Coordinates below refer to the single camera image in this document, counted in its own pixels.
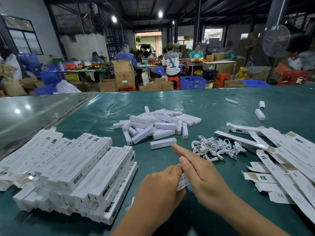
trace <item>ceiling light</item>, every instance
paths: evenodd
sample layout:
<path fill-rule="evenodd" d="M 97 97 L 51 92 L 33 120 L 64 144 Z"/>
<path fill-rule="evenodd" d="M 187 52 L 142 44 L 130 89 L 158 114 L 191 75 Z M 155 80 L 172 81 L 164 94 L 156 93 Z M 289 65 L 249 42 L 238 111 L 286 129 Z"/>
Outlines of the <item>ceiling light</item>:
<path fill-rule="evenodd" d="M 117 18 L 115 16 L 112 16 L 113 23 L 117 23 Z"/>

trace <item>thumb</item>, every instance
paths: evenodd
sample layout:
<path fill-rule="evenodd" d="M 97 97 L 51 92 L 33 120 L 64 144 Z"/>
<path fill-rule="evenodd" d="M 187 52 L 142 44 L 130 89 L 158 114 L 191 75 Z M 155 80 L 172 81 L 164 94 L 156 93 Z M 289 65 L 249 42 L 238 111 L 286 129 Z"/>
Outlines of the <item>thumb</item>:
<path fill-rule="evenodd" d="M 187 178 L 189 179 L 191 185 L 194 186 L 198 184 L 201 179 L 199 178 L 192 164 L 183 156 L 179 158 L 179 162 L 184 173 L 187 175 Z"/>

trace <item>pile of cables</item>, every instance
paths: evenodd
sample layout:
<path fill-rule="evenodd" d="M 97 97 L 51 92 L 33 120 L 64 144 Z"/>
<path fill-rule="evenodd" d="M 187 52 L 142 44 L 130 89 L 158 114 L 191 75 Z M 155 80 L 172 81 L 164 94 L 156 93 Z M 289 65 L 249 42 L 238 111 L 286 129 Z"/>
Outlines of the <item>pile of cables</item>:
<path fill-rule="evenodd" d="M 222 154 L 227 154 L 230 158 L 237 160 L 236 155 L 246 151 L 241 143 L 234 142 L 234 145 L 232 145 L 229 139 L 217 140 L 214 137 L 206 139 L 204 136 L 198 136 L 198 139 L 199 141 L 191 143 L 192 152 L 209 161 L 224 161 Z"/>

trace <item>teal shirt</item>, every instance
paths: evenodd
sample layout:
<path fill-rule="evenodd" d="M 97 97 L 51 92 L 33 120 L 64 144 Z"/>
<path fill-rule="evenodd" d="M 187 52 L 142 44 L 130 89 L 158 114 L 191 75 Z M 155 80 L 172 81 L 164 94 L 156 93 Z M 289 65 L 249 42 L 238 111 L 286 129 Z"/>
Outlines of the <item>teal shirt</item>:
<path fill-rule="evenodd" d="M 199 59 L 203 58 L 203 52 L 200 50 L 196 53 L 196 51 L 192 51 L 189 56 L 190 59 Z"/>

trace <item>red plastic stool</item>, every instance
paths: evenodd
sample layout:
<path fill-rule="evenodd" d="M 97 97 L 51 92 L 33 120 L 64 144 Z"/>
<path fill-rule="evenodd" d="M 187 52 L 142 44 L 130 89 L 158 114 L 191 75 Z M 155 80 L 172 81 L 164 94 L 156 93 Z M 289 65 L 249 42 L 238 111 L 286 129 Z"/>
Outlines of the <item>red plastic stool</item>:
<path fill-rule="evenodd" d="M 174 90 L 180 90 L 180 87 L 179 87 L 179 77 L 168 77 L 168 78 L 167 78 L 167 81 L 174 83 L 174 84 L 173 84 Z"/>
<path fill-rule="evenodd" d="M 136 87 L 132 87 L 132 88 L 124 88 L 124 89 L 120 89 L 121 92 L 134 92 L 137 91 Z"/>
<path fill-rule="evenodd" d="M 213 82 L 213 88 L 224 88 L 227 80 L 231 80 L 230 74 L 217 74 Z"/>
<path fill-rule="evenodd" d="M 294 85 L 297 84 L 298 79 L 302 79 L 299 84 L 304 84 L 307 82 L 310 73 L 308 71 L 291 70 L 282 73 L 281 78 L 277 85 Z"/>

